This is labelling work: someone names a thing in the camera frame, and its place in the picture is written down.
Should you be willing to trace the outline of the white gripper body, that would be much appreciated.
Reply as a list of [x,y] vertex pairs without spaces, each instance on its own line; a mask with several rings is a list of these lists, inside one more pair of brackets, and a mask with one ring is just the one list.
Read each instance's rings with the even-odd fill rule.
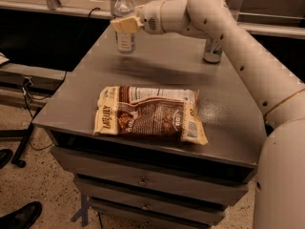
[[164,3],[164,0],[151,1],[140,10],[140,21],[145,32],[149,34],[164,33],[161,22],[161,9]]

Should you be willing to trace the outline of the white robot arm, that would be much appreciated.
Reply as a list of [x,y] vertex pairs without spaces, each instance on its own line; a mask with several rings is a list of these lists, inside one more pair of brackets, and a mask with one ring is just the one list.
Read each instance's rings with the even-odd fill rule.
[[273,127],[258,162],[253,228],[305,229],[305,84],[236,23],[224,0],[151,1],[111,24],[216,40]]

